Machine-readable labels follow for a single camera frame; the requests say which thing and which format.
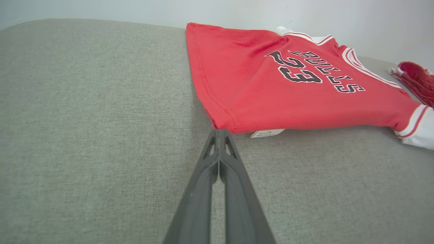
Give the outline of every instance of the jersey sleeve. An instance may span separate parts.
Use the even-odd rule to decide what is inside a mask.
[[[408,126],[395,134],[405,144],[434,150],[434,109],[419,105],[410,117]]]

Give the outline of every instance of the red fabric item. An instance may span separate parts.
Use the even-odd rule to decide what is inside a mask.
[[[401,62],[398,67],[404,73],[394,73],[394,76],[424,104],[434,107],[434,75],[428,75],[426,69],[413,62]]]
[[[332,36],[189,23],[187,45],[198,98],[214,126],[232,133],[352,125],[402,131],[420,105]]]

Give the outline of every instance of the basketball jersey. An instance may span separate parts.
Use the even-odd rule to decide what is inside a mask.
[[[189,23],[196,93],[214,126],[268,129],[389,126],[404,143],[434,149],[434,110],[367,70],[332,36]]]

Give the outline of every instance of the clothing tag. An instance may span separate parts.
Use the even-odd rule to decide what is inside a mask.
[[[266,136],[277,135],[277,134],[282,133],[284,130],[285,129],[274,129],[274,130],[257,131],[255,133],[253,133],[250,138],[258,138],[258,137],[266,137]]]

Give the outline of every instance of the gray couch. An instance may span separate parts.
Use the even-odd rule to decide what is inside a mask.
[[[0,74],[0,242],[161,243],[212,129],[185,30],[26,22],[0,31]],[[434,243],[434,151],[371,126],[249,136],[234,139],[278,243]]]

